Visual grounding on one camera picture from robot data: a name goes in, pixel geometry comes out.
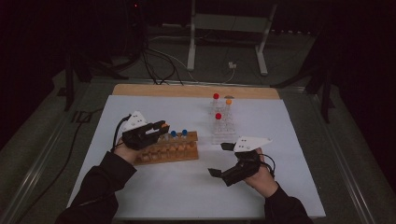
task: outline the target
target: white paper sheet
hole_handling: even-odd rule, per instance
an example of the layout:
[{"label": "white paper sheet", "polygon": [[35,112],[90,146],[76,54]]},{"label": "white paper sheet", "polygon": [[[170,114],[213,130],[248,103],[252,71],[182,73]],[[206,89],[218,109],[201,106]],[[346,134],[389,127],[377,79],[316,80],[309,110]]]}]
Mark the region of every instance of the white paper sheet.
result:
[{"label": "white paper sheet", "polygon": [[[212,177],[207,168],[225,171],[236,164],[232,152],[211,144],[209,98],[108,97],[70,202],[84,175],[111,148],[117,124],[139,110],[148,122],[165,120],[170,131],[198,132],[199,160],[137,166],[137,173],[117,193],[115,217],[128,219],[232,219],[264,217],[263,197],[241,181],[230,187]],[[234,99],[232,113],[238,136],[269,137],[263,152],[276,162],[276,181],[300,199],[310,217],[325,212],[304,154],[282,100]]]}]

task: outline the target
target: wooden board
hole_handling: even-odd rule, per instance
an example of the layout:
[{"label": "wooden board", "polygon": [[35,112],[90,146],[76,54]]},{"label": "wooden board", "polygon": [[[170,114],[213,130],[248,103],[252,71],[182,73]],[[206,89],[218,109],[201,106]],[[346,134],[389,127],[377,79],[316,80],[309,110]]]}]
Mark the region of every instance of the wooden board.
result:
[{"label": "wooden board", "polygon": [[118,84],[113,95],[163,96],[163,97],[207,97],[218,93],[220,98],[232,96],[237,99],[279,99],[273,88],[228,87],[228,86],[176,86]]},{"label": "wooden board", "polygon": [[163,134],[158,143],[141,152],[134,165],[198,160],[196,141],[198,141],[197,132],[187,132],[186,136],[177,133],[177,137],[172,137],[168,133]]}]

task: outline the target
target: metal frame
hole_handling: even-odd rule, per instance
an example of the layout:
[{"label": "metal frame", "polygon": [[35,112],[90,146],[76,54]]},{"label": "metal frame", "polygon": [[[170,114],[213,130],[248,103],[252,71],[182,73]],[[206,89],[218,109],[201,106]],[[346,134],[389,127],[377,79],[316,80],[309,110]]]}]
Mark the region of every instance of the metal frame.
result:
[{"label": "metal frame", "polygon": [[196,13],[195,0],[191,0],[191,35],[187,70],[194,70],[196,51],[195,29],[230,30],[262,33],[262,42],[256,46],[255,51],[260,68],[260,74],[262,76],[267,76],[268,70],[262,51],[264,50],[265,43],[271,30],[272,21],[276,13],[276,7],[277,5],[273,4],[268,18],[220,16]]}]

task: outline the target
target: human hand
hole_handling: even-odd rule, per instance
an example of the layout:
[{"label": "human hand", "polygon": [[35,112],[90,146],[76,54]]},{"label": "human hand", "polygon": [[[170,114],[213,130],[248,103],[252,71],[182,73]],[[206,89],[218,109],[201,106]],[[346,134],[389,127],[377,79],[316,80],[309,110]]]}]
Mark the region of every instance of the human hand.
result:
[{"label": "human hand", "polygon": [[[262,149],[257,148],[257,153],[261,154],[260,159],[264,161],[264,156],[262,155]],[[245,182],[257,190],[263,197],[268,198],[273,195],[278,184],[275,182],[274,178],[271,176],[269,170],[265,165],[262,165],[259,172],[245,179]]]},{"label": "human hand", "polygon": [[116,148],[114,149],[114,154],[134,165],[134,161],[139,156],[140,150],[134,150],[125,146],[125,144],[122,142],[122,138],[120,138]]}]

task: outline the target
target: wooden test tube rack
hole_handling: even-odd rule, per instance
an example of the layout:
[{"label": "wooden test tube rack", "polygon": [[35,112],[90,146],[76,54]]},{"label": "wooden test tube rack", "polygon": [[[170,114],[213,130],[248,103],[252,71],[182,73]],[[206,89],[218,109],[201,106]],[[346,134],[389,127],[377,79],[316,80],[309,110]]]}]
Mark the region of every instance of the wooden test tube rack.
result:
[{"label": "wooden test tube rack", "polygon": [[163,134],[156,144],[143,149],[134,165],[198,160],[197,132],[187,132],[186,136],[177,133],[177,137],[166,134],[167,137]]}]

